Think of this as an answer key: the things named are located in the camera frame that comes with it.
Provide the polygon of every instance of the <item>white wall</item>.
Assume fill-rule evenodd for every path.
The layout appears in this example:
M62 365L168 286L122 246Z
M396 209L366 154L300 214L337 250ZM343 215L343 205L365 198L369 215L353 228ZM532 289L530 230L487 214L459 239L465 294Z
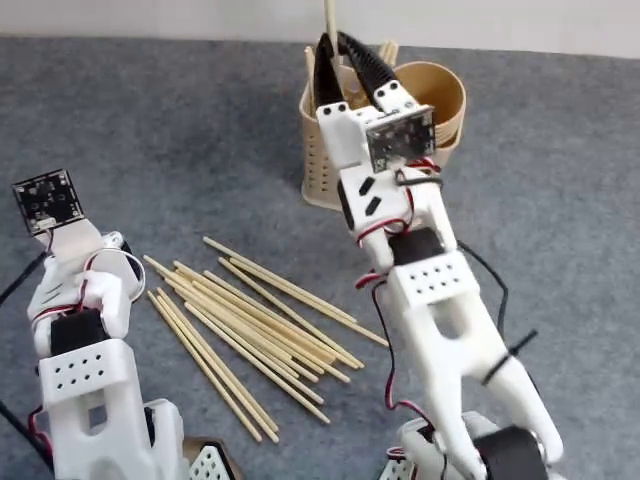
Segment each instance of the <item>white wall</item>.
M640 58L639 0L336 0L368 42ZM0 33L312 41L322 0L0 0Z

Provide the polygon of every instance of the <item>white robotic arm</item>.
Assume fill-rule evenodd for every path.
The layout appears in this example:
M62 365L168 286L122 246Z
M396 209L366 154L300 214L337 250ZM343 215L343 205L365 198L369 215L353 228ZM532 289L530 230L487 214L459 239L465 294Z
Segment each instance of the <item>white robotic arm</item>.
M49 253L28 317L55 478L238 478L213 439L195 442L190 468L178 409L164 399L142 401L124 338L145 276L122 235L102 236L83 217L64 170L14 185L14 192L27 227Z
M439 178L405 166L435 149L432 108L420 106L357 40L340 33L339 45L378 109L349 109L323 36L314 78L317 118L339 172L338 192L351 235L386 279L384 304L421 373L425 410L435 428L430 441L465 479L546 480L546 465L562 456L558 431L480 298L457 249ZM451 323L455 338L441 333L441 322ZM461 411L465 376L486 384L507 405L516 427L472 439ZM420 471L421 452L408 453Z

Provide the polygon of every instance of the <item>circuit board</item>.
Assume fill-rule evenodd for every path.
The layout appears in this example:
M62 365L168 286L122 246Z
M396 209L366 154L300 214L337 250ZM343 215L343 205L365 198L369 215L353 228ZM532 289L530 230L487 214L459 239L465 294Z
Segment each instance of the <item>circuit board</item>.
M386 170L391 162L415 162L436 150L433 108L423 106L408 116L372 126L366 135L374 173Z
M56 170L16 183L13 193L31 235L84 218L66 170Z

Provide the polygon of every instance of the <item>brown paper cup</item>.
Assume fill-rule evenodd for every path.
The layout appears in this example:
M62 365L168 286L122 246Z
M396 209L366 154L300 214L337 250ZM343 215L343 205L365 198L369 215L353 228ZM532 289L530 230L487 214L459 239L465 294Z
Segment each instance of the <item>brown paper cup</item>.
M422 105L433 105L436 146L445 146L460 129L467 94L460 79L446 67L431 62L412 62L395 70L398 80Z

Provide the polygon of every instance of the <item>pile of chopsticks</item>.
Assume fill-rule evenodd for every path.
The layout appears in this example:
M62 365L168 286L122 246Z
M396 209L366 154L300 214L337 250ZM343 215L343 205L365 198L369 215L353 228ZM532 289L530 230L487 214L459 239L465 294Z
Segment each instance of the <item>pile of chopsticks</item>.
M214 332L307 411L322 422L330 423L329 418L317 407L324 404L324 399L303 383L303 380L317 383L320 375L329 374L349 383L349 376L338 368L338 363L355 370L363 368L364 364L255 279L277 288L381 345L388 346L387 341L365 329L356 319L330 303L208 237L203 240L207 245L228 255L228 259L219 258L222 266L281 313L267 308L208 270L201 274L179 261L174 261L174 270L170 270L149 256L144 259L182 298L184 308L193 318ZM258 442L262 441L260 432L247 414L274 443L278 443L277 424L202 337L187 314L161 288L156 295L151 292L147 292L147 295L253 438Z

